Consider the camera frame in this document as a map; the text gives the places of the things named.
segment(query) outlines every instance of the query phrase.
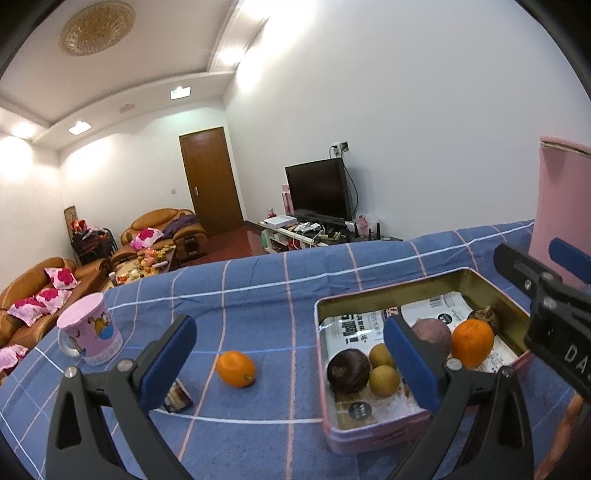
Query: ceiling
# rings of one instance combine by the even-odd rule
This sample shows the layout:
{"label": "ceiling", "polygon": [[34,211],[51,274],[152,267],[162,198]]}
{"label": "ceiling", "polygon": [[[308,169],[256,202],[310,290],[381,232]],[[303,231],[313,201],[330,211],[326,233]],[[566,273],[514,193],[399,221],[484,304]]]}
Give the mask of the ceiling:
{"label": "ceiling", "polygon": [[[33,31],[0,78],[0,129],[10,132],[21,118],[34,124],[34,143],[59,150],[85,136],[68,132],[77,120],[90,123],[95,133],[123,119],[169,108],[171,102],[221,98],[239,59],[228,64],[219,53],[229,48],[246,51],[268,18],[252,6],[270,4],[125,1],[135,10],[135,24],[119,43],[100,53],[73,57],[58,44],[66,22],[97,0],[65,0]],[[191,96],[171,100],[170,90],[178,82],[191,86]],[[121,113],[126,104],[136,108]]]}

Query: pink tin box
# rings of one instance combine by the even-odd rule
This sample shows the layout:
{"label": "pink tin box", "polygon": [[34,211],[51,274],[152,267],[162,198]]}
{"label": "pink tin box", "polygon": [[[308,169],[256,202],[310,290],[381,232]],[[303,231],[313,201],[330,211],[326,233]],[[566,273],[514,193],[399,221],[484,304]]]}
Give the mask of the pink tin box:
{"label": "pink tin box", "polygon": [[[533,359],[523,343],[530,324],[529,314],[491,282],[470,268],[461,268],[432,277],[408,281],[391,286],[365,290],[354,294],[327,297],[316,302],[314,318],[316,325],[316,349],[320,378],[320,402],[322,405],[323,429],[327,442],[334,453],[355,455],[378,450],[401,442],[414,440],[421,435],[430,415],[415,408],[413,413],[364,426],[343,427],[342,411],[337,411],[335,397],[326,379],[328,347],[325,335],[319,326],[330,317],[386,310],[425,299],[432,299],[449,292],[459,292],[473,310],[492,306],[501,321],[499,338],[514,353],[511,365],[521,371]],[[352,402],[349,409],[355,411],[359,402]]]}

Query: pink mug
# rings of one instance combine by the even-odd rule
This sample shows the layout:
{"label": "pink mug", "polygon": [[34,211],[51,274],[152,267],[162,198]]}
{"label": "pink mug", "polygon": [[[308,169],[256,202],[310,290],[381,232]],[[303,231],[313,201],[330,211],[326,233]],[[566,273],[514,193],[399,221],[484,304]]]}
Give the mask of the pink mug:
{"label": "pink mug", "polygon": [[[92,293],[74,302],[57,320],[57,343],[68,356],[81,356],[89,365],[111,360],[123,345],[102,293]],[[70,340],[66,345],[64,336]]]}

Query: blue plaid bedsheet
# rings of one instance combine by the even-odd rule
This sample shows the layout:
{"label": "blue plaid bedsheet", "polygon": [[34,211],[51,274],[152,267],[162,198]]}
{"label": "blue plaid bedsheet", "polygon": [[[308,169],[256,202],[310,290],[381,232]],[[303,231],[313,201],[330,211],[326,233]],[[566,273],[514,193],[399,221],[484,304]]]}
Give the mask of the blue plaid bedsheet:
{"label": "blue plaid bedsheet", "polygon": [[[528,309],[529,302],[492,265],[500,242],[527,250],[533,222],[434,233],[408,242],[365,242],[287,254],[243,258],[180,270],[114,288],[106,301],[124,347],[112,368],[135,358],[170,325],[175,314],[197,319],[198,339],[179,378],[194,400],[185,414],[150,417],[172,451],[197,479],[382,480],[407,444],[356,456],[338,456],[321,426],[315,351],[316,300],[471,267]],[[46,443],[58,384],[76,364],[57,346],[57,329],[29,353],[0,387],[0,430],[37,479],[45,474]],[[257,382],[243,390],[215,373],[216,356],[247,353]],[[551,443],[572,390],[541,361],[522,376],[535,461]],[[129,471],[145,478],[110,409],[106,418]],[[465,440],[469,421],[456,440]],[[453,465],[446,458],[438,476]],[[81,472],[92,478],[92,472]]]}

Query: wooden door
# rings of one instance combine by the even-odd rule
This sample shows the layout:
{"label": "wooden door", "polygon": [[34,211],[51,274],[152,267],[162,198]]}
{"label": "wooden door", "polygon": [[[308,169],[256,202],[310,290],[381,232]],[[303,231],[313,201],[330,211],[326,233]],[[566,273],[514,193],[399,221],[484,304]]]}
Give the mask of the wooden door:
{"label": "wooden door", "polygon": [[244,226],[223,127],[179,140],[193,206],[207,235]]}

